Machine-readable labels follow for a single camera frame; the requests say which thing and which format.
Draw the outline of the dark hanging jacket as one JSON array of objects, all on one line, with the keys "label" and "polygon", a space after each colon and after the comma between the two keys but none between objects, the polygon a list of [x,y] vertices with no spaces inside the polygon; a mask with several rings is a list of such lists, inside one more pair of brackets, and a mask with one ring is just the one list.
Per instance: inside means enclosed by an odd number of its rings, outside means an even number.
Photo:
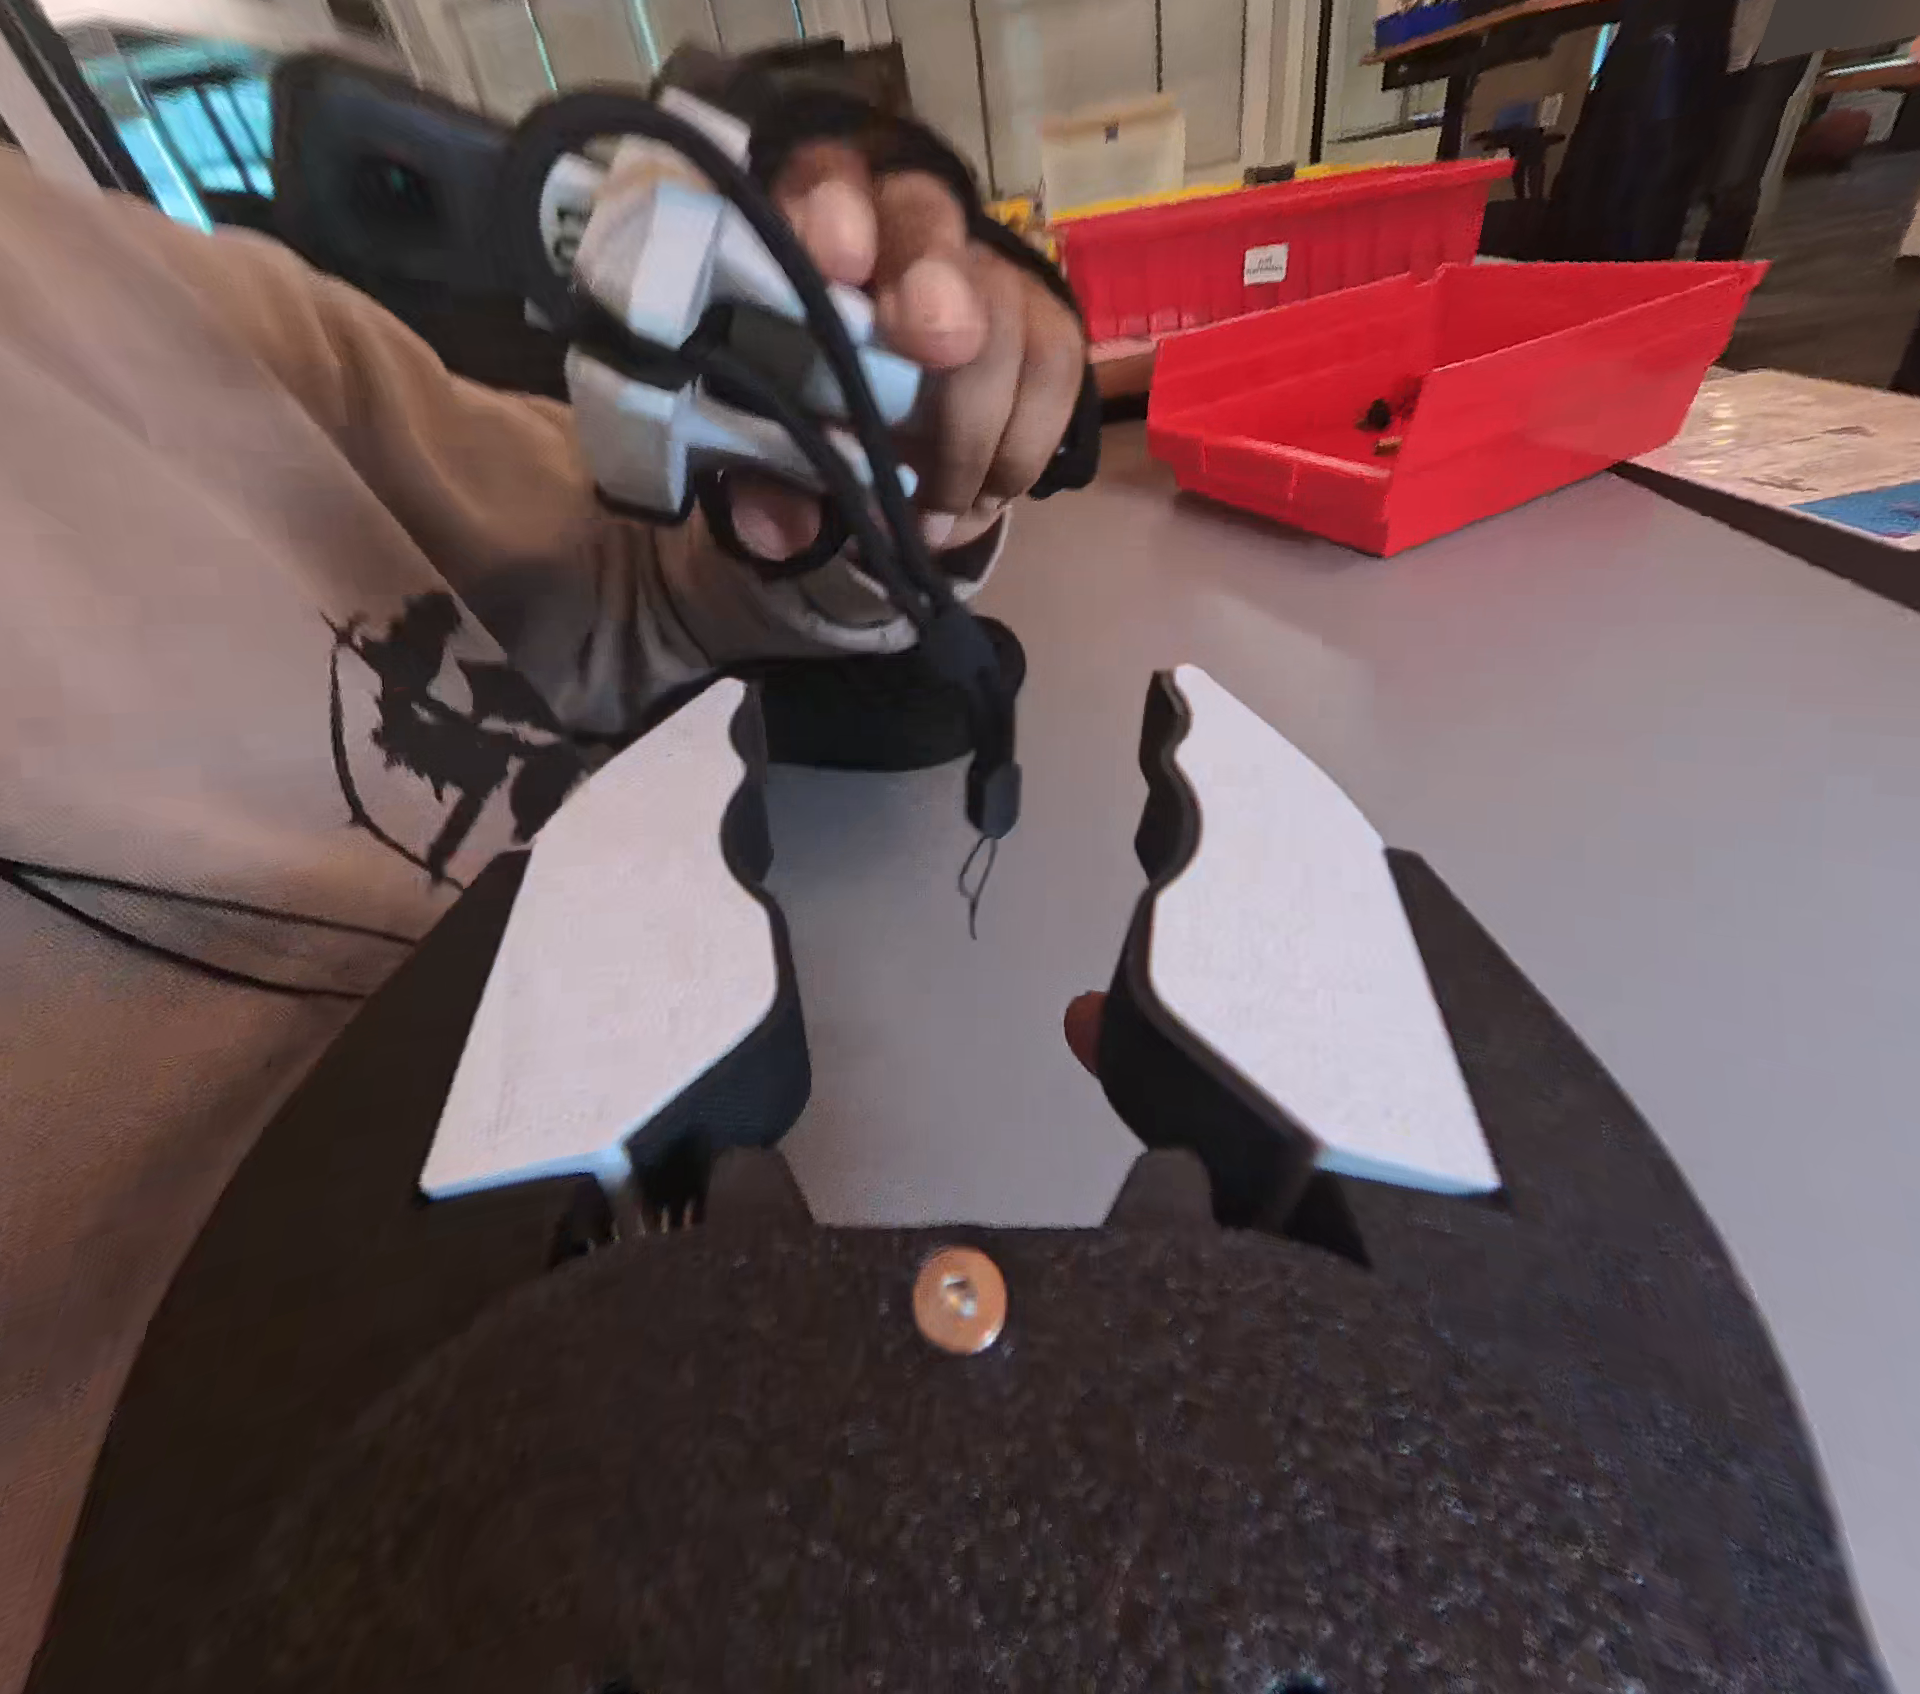
[{"label": "dark hanging jacket", "polygon": [[1550,263],[1743,260],[1812,56],[1761,61],[1772,0],[1628,0],[1553,183]]}]

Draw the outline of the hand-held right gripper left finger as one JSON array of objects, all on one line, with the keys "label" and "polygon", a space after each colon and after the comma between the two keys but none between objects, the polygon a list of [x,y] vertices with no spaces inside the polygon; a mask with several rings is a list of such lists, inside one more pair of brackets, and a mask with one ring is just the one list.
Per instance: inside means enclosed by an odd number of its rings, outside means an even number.
[{"label": "hand-held right gripper left finger", "polygon": [[419,1175],[427,1203],[587,1178],[701,1201],[776,1150],[813,1067],[756,690],[721,680],[540,830]]}]

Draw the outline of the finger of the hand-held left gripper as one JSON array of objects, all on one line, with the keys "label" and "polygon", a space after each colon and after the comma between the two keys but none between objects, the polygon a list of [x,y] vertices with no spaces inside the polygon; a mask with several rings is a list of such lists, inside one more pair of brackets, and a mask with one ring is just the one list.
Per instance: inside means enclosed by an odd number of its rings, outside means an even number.
[{"label": "finger of the hand-held left gripper", "polygon": [[659,521],[684,518],[703,482],[730,474],[831,498],[802,435],[821,439],[863,493],[880,480],[814,345],[710,345],[642,363],[577,348],[567,381],[599,493]]},{"label": "finger of the hand-held left gripper", "polygon": [[580,191],[567,258],[573,353],[821,353],[824,317],[741,207],[770,209],[775,122],[756,93],[571,93],[567,177],[612,142]]}]

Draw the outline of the printed paper sheet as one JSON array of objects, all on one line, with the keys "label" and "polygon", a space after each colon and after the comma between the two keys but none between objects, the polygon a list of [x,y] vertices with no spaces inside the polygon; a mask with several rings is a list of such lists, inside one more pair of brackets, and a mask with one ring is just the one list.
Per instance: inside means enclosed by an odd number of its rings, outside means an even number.
[{"label": "printed paper sheet", "polygon": [[1625,482],[1918,613],[1918,402],[1775,368],[1712,368]]}]

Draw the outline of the person's beige sweatshirt torso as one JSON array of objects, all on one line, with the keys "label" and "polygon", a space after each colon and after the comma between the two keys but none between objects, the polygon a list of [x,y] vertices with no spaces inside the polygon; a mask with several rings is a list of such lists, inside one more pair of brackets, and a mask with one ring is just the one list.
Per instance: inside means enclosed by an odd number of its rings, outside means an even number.
[{"label": "person's beige sweatshirt torso", "polygon": [[239,1159],[585,771],[440,583],[107,602],[5,634],[5,1691]]}]

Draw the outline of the yellow plastic bin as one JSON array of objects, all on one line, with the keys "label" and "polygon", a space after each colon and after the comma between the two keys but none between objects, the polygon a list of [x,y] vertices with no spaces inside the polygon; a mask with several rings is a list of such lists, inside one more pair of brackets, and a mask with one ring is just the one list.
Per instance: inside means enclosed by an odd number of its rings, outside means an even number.
[{"label": "yellow plastic bin", "polygon": [[1003,227],[1013,229],[1019,234],[1025,234],[1030,229],[1053,230],[1055,227],[1064,227],[1068,223],[1103,218],[1103,216],[1132,213],[1140,209],[1159,209],[1167,205],[1220,198],[1220,196],[1241,194],[1256,188],[1287,187],[1297,181],[1313,183],[1313,181],[1345,178],[1345,177],[1355,177],[1364,173],[1377,173],[1381,169],[1384,169],[1382,162],[1261,164],[1246,170],[1239,170],[1234,178],[1196,181],[1180,188],[1162,188],[1155,192],[1138,192],[1138,194],[1114,196],[1106,201],[1078,202],[1072,207],[1063,207],[1055,213],[1051,213],[1045,207],[1043,194],[1035,191],[1035,192],[1014,194],[1003,201],[989,201],[987,216],[997,220]]}]

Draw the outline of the white cardboard box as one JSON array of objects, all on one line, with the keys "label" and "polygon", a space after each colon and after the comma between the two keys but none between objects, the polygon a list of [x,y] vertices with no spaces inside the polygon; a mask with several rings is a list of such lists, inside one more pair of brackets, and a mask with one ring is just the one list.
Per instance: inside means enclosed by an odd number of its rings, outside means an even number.
[{"label": "white cardboard box", "polygon": [[1039,132],[1039,202],[1048,223],[1176,194],[1188,173],[1188,122],[1155,95],[1053,116]]}]

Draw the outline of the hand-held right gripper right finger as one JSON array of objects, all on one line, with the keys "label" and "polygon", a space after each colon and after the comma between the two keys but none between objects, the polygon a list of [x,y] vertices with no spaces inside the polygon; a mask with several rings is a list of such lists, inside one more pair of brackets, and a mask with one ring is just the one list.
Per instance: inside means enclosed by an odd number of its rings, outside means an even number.
[{"label": "hand-held right gripper right finger", "polygon": [[1192,1154],[1220,1222],[1290,1222],[1338,1182],[1504,1191],[1388,847],[1332,776],[1182,664],[1146,690],[1144,889],[1096,1076],[1152,1152]]}]

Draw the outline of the wooden standing desk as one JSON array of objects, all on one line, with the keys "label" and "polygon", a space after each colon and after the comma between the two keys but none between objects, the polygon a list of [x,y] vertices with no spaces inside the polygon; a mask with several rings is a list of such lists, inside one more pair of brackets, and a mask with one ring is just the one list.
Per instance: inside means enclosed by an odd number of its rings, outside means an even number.
[{"label": "wooden standing desk", "polygon": [[1441,164],[1462,157],[1477,80],[1499,66],[1541,58],[1564,34],[1598,31],[1621,22],[1633,0],[1512,0],[1469,10],[1450,26],[1378,45],[1360,63],[1378,69],[1384,93],[1444,86],[1435,159]]}]

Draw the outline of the person's left hand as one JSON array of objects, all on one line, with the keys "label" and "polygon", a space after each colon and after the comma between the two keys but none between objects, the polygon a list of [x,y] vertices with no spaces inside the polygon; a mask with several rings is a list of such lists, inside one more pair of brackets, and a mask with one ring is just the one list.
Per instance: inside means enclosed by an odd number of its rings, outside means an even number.
[{"label": "person's left hand", "polygon": [[930,553],[960,556],[1030,495],[1068,435],[1088,366],[1076,317],[973,234],[928,170],[876,173],[849,141],[809,141],[770,194],[821,275],[861,290],[880,342],[923,374],[902,440]]}]

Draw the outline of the red plastic bin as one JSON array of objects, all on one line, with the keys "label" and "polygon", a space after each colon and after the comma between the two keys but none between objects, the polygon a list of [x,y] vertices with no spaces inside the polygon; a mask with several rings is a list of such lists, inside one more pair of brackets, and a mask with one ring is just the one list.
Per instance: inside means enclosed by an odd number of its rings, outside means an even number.
[{"label": "red plastic bin", "polygon": [[1439,267],[1188,331],[1148,453],[1182,493],[1393,559],[1666,446],[1766,270]]},{"label": "red plastic bin", "polygon": [[1508,157],[1318,173],[1056,218],[1048,236],[1094,345],[1159,342],[1477,260]]}]

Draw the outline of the person's left forearm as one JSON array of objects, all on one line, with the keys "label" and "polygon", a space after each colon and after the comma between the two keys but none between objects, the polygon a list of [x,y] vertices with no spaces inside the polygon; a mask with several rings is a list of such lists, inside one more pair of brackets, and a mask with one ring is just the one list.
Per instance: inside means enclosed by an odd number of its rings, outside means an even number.
[{"label": "person's left forearm", "polygon": [[371,500],[571,732],[637,732],[667,696],[780,661],[904,655],[904,613],[851,555],[765,580],[703,521],[600,495],[575,410],[457,377],[394,314],[250,232],[198,234],[5,151],[5,416],[70,386],[221,470],[268,470],[347,573],[373,546],[323,518]]}]

